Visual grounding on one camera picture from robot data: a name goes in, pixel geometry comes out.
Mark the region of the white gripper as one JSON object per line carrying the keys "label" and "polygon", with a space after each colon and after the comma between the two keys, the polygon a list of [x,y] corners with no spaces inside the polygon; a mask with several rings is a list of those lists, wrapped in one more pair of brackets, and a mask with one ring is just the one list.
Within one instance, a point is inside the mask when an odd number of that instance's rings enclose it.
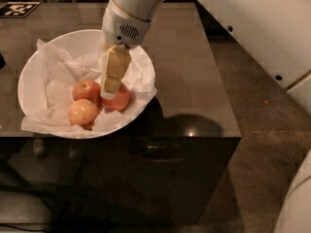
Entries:
{"label": "white gripper", "polygon": [[102,19],[105,40],[102,39],[98,46],[100,52],[108,51],[103,60],[102,98],[112,100],[116,97],[131,62],[129,48],[141,45],[150,26],[150,21],[130,16],[114,0],[109,0]]}

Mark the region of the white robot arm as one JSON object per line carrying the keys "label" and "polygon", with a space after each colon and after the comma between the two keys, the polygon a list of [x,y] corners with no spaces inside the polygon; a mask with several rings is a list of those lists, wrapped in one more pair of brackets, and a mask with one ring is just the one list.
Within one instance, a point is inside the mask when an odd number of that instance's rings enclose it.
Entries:
{"label": "white robot arm", "polygon": [[311,233],[311,0],[192,1],[208,30],[242,140],[205,219],[166,233]]}

